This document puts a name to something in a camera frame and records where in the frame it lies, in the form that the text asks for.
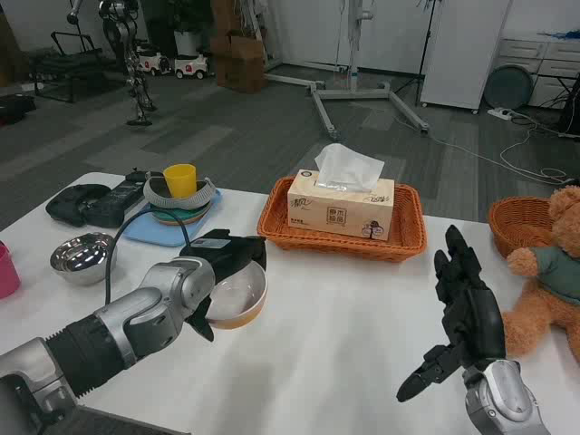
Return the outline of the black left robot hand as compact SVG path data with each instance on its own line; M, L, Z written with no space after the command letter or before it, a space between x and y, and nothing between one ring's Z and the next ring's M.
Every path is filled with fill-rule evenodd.
M212 342L212 328L233 330L254 320L267 295L266 242L262 237L232 236L213 229L180 251L192 266L179 280L185 318L200 336Z

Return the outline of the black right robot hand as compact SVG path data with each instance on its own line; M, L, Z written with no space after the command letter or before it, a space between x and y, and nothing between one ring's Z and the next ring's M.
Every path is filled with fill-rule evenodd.
M459 229L445 233L447 251L438 250L434 266L436 293L444 304L442 325L449 344L423 355L423 363L401 385L396 398L408 401L460 368L484 369L506 358L504 326L493 291L480 278L482 267Z

